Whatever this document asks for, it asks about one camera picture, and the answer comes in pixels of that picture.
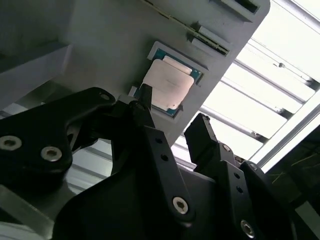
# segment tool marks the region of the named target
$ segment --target black metal bracket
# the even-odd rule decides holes
[[[37,192],[61,185],[83,121],[114,103],[110,93],[90,88],[2,119],[0,183]]]
[[[210,118],[199,113],[184,135],[191,161],[197,164],[194,171],[217,181],[216,224],[220,228],[227,223],[232,226],[219,239],[264,239],[254,219],[245,175],[235,166],[232,150],[218,142]]]

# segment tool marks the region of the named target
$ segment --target black plastic part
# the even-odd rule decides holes
[[[179,169],[196,218],[190,227],[178,229],[170,225],[159,207],[162,199],[148,196],[156,191],[153,181],[148,184],[150,179],[145,179],[141,185],[141,167],[124,169],[74,197],[57,217],[53,239],[219,239],[215,226],[216,184],[212,179]]]
[[[218,239],[248,239],[241,227],[242,220],[252,227],[254,239],[265,239],[256,225],[245,175],[235,166],[231,149],[218,142],[210,126],[210,118],[199,113],[184,135],[191,161],[197,164],[194,171],[218,183],[215,224],[218,228],[228,226],[229,229],[227,232],[219,231]]]
[[[90,88],[0,120],[0,137],[16,136],[22,141],[16,150],[0,149],[0,184],[37,192],[59,186],[71,166],[70,142],[77,138],[81,120],[114,102],[108,92]],[[47,146],[59,148],[62,157],[55,162],[44,160],[41,150]]]
[[[139,90],[139,102],[143,103],[149,110],[152,105],[152,87],[143,83]]]
[[[296,213],[274,194],[272,184],[265,173],[250,161],[243,162],[240,169],[244,172],[255,219],[261,231],[268,239],[297,239],[292,219],[292,215]]]

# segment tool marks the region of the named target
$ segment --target bright light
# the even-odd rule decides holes
[[[289,95],[277,90],[268,82],[254,76],[238,65],[232,64],[226,71],[224,77],[245,88],[247,91],[254,93],[256,96],[259,96],[259,99],[264,99],[275,107],[284,108],[291,113],[296,113],[302,106],[301,103]]]
[[[310,98],[309,101],[307,101],[302,108],[294,114],[291,119],[289,119],[286,124],[250,159],[250,161],[254,163],[260,162],[273,148],[275,148],[280,141],[290,134],[290,132],[299,124],[301,123],[318,105],[320,104],[320,91],[318,91],[313,97]],[[271,161],[270,164],[268,164],[264,169],[270,169],[271,166],[274,166],[280,159],[281,156],[284,156],[287,154],[290,150],[288,148],[285,148],[282,152],[278,153],[279,155],[273,156],[271,159],[266,159]]]
[[[315,57],[320,56],[320,35],[277,3],[271,1],[270,12],[252,39],[320,81]]]
[[[294,74],[290,74],[291,71],[285,67],[276,66],[278,63],[275,60],[250,44],[247,44],[244,47],[236,59],[303,101],[307,101],[315,94],[313,89],[302,82],[304,80],[301,77],[299,79],[298,75],[295,76]],[[288,111],[291,110],[290,112],[296,113],[301,105],[295,103],[293,99],[289,99],[289,96],[284,96],[281,93],[278,94],[282,99],[285,99],[285,101],[282,101],[282,99],[279,98],[275,99],[274,103],[278,104],[278,107],[284,107]]]
[[[287,121],[222,82],[216,85],[203,105],[266,138],[271,138]]]
[[[291,141],[289,141],[274,157],[272,157],[261,169],[265,173],[276,165],[287,153],[298,145],[305,137],[320,125],[320,114],[307,124]]]

